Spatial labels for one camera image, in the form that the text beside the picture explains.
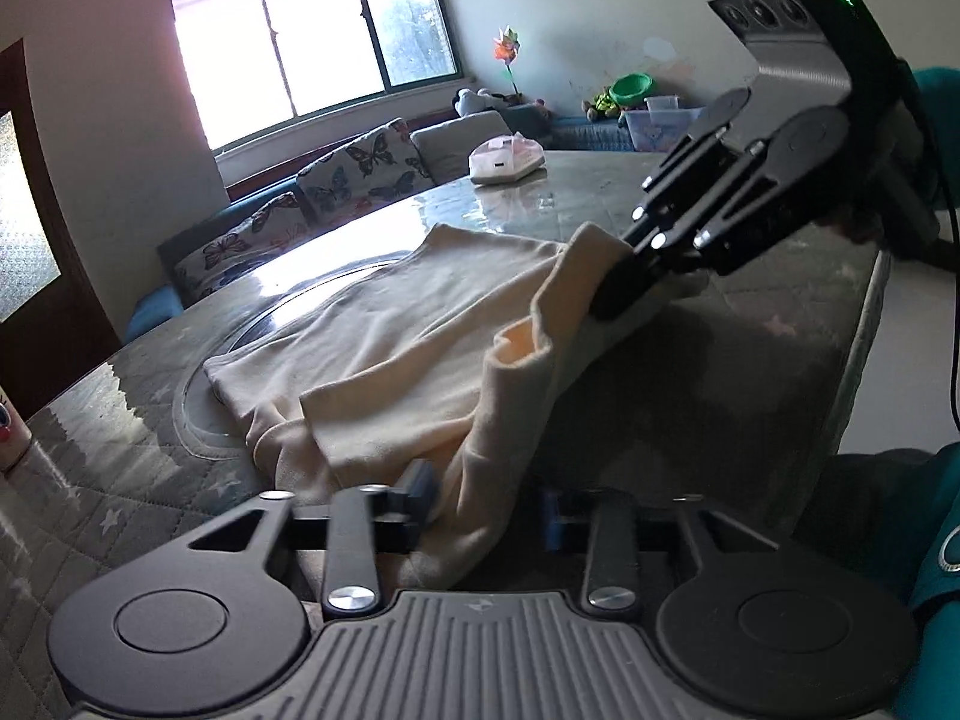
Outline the teal jacket right forearm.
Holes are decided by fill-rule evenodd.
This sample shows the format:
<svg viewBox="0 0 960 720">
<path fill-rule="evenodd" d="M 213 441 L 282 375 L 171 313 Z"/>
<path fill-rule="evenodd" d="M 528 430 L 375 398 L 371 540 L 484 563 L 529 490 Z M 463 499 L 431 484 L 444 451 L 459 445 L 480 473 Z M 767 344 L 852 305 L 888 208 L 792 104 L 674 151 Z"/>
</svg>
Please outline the teal jacket right forearm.
<svg viewBox="0 0 960 720">
<path fill-rule="evenodd" d="M 908 161 L 910 181 L 929 213 L 958 221 L 958 70 L 914 70 L 901 60 L 903 103 L 919 133 L 919 153 Z"/>
</svg>

